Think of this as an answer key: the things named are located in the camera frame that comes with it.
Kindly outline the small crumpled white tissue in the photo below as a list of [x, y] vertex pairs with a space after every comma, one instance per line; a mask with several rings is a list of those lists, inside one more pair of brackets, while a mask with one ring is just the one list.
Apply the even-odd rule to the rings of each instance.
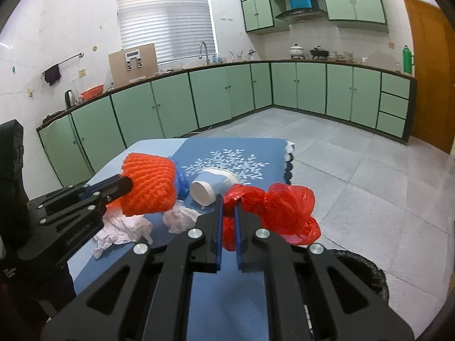
[[169, 233], [180, 234], [188, 229], [193, 229], [200, 213], [186, 207], [183, 201], [177, 200], [172, 209], [163, 214], [163, 223]]

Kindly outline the white window blinds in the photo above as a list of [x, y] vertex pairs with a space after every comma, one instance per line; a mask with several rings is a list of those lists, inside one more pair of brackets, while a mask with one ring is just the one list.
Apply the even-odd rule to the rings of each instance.
[[199, 56], [205, 41], [208, 55], [217, 47], [208, 0], [116, 0], [123, 49], [153, 43], [157, 62]]

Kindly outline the white tissue paper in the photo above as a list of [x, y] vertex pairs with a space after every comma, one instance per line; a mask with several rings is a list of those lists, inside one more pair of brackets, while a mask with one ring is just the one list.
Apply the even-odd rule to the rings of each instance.
[[96, 248], [92, 256], [99, 259], [111, 246], [138, 243], [145, 239], [153, 244], [153, 224], [142, 215], [125, 216], [118, 205], [108, 205], [103, 216], [103, 228], [95, 234]]

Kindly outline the black lined trash bin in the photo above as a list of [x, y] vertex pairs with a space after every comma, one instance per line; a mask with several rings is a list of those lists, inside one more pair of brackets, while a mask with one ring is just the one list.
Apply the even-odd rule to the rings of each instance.
[[358, 253], [338, 249], [330, 249], [329, 252], [358, 276], [382, 301], [389, 304], [390, 290], [381, 268]]

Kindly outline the dark hanging towel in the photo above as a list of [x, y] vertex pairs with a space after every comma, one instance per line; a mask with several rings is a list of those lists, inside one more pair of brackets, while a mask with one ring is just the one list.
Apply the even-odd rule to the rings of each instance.
[[49, 86], [53, 86], [61, 79], [59, 64], [55, 64], [44, 71], [44, 80]]

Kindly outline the orange plastic basin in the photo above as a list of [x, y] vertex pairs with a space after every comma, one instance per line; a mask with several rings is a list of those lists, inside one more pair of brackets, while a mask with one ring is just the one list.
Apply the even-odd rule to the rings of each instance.
[[85, 101], [89, 101], [99, 95], [102, 95], [103, 94], [103, 90], [104, 90], [104, 85], [98, 85], [98, 86], [94, 86], [90, 89], [87, 89], [86, 91], [82, 92], [81, 93], [81, 97], [85, 100]]

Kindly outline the white cooking pot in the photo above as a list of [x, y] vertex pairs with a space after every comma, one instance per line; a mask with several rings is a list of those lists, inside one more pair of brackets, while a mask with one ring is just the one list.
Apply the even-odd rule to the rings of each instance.
[[298, 44], [294, 44], [290, 47], [289, 52], [291, 59], [305, 59], [304, 49]]

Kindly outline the closed wooden door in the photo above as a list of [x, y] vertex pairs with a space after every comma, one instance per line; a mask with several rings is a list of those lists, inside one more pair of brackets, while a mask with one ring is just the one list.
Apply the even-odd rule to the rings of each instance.
[[450, 153], [454, 144], [454, 28], [443, 11], [404, 0], [417, 79], [412, 135]]

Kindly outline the red plastic bag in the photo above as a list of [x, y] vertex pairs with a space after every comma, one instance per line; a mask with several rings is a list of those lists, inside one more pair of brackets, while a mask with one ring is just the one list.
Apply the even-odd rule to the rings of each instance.
[[235, 184], [223, 196], [223, 247], [235, 250], [234, 207], [242, 205], [246, 213], [259, 216], [265, 229], [279, 234], [287, 243], [304, 246], [321, 236], [312, 216], [314, 192], [304, 186], [274, 183], [267, 191], [254, 186]]

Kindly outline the orange foam fruit net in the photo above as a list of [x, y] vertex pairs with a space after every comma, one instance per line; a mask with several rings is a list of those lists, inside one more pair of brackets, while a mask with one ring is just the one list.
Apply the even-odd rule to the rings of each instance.
[[131, 152], [122, 164], [121, 176], [129, 177], [130, 192], [107, 205], [107, 210], [121, 211], [124, 216], [165, 213], [177, 201], [177, 171], [165, 157]]

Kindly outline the black wok pan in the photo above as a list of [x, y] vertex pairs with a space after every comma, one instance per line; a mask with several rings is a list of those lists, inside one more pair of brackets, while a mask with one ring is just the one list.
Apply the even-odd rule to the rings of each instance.
[[329, 56], [329, 51], [317, 46], [310, 50], [310, 54], [313, 60], [326, 60]]

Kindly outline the blue plastic bag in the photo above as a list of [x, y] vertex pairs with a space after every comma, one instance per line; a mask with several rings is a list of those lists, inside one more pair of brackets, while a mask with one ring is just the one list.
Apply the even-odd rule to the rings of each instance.
[[185, 200], [190, 193], [190, 184], [187, 180], [187, 175], [175, 158], [170, 157], [170, 160], [175, 166], [174, 186], [177, 192], [177, 198], [178, 200]]

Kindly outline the chrome kitchen faucet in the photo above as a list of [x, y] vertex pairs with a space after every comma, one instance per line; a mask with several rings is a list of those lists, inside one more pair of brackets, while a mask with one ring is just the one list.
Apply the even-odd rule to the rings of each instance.
[[200, 52], [199, 52], [199, 59], [204, 59], [204, 63], [206, 66], [210, 65], [210, 59], [208, 55], [208, 47], [205, 41], [200, 43]]

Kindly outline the green thermos flask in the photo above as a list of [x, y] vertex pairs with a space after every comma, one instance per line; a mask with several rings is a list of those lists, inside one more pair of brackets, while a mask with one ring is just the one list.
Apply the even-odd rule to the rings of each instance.
[[410, 48], [405, 45], [403, 47], [403, 72], [409, 75], [413, 74], [413, 53]]

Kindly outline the chrome towel rail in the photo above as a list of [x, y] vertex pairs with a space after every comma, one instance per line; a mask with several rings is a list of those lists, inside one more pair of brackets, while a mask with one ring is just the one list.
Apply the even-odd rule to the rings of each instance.
[[62, 65], [62, 64], [67, 63], [68, 61], [73, 60], [73, 59], [77, 59], [77, 58], [81, 59], [82, 57], [84, 57], [84, 52], [79, 52], [76, 55], [70, 56], [69, 58], [67, 58], [65, 60], [62, 60], [61, 62], [58, 63], [58, 65]]

